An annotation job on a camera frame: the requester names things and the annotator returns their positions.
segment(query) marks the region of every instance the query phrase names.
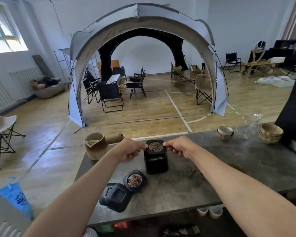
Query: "person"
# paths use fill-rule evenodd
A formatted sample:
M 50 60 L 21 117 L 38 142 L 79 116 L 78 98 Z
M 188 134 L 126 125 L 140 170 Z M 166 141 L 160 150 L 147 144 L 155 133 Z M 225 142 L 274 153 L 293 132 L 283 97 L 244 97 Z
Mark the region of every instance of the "person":
M 296 236 L 296 207 L 283 196 L 225 164 L 187 136 L 163 145 L 195 163 L 247 236 Z M 23 236 L 81 236 L 117 165 L 132 160 L 147 147 L 142 142 L 123 139 L 60 194 Z
M 259 62 L 265 54 L 265 41 L 259 41 L 255 48 L 251 51 L 248 62 Z M 246 66 L 242 72 L 242 75 L 245 75 L 249 66 Z M 252 67 L 251 74 L 254 73 L 256 66 Z

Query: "white table inside tent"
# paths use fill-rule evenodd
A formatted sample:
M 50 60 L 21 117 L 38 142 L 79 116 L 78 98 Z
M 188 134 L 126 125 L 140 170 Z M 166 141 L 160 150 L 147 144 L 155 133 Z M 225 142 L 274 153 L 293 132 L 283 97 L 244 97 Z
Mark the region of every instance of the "white table inside tent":
M 108 81 L 106 82 L 106 84 L 111 84 L 113 82 L 117 82 L 117 85 L 120 84 L 121 82 L 121 75 L 117 74 L 117 75 L 111 75 L 110 79 L 108 79 Z

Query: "hand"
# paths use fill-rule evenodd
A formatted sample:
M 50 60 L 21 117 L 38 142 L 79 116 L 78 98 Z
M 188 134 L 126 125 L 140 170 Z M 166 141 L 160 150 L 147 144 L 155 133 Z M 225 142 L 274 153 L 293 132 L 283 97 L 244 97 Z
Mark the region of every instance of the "hand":
M 113 149 L 118 151 L 120 155 L 119 162 L 132 160 L 138 156 L 141 150 L 146 150 L 148 145 L 142 142 L 134 141 L 128 138 L 124 138 Z
M 197 146 L 186 135 L 164 142 L 163 145 L 174 154 L 184 156 L 187 159 L 191 158 L 192 150 Z

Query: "forearm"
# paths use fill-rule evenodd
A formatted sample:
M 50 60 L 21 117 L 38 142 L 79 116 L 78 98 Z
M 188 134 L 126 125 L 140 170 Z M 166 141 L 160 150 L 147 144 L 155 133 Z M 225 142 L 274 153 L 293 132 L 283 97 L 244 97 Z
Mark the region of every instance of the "forearm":
M 197 145 L 191 160 L 248 236 L 296 236 L 296 207 L 284 197 Z
M 35 220 L 24 237 L 80 236 L 118 165 L 116 155 L 116 150 L 111 149 L 90 171 L 59 195 Z

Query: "window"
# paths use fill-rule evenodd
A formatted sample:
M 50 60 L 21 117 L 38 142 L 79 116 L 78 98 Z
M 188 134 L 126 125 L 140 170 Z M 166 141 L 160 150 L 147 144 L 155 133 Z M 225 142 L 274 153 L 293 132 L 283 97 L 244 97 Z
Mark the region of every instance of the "window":
M 5 15 L 3 6 L 0 5 L 0 53 L 27 50 L 27 47 L 21 44 Z

